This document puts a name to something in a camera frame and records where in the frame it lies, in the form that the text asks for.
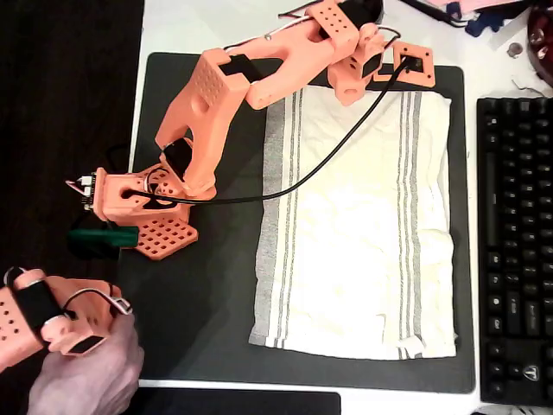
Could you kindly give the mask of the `person's hand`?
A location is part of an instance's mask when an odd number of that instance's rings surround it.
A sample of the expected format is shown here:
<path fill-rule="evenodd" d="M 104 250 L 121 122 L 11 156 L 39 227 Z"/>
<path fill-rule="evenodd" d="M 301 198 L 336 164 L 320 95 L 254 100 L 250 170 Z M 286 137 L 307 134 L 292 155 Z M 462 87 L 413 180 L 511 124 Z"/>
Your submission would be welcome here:
<path fill-rule="evenodd" d="M 118 316 L 111 336 L 89 354 L 47 355 L 30 389 L 28 414 L 121 414 L 138 389 L 144 352 L 133 315 Z"/>

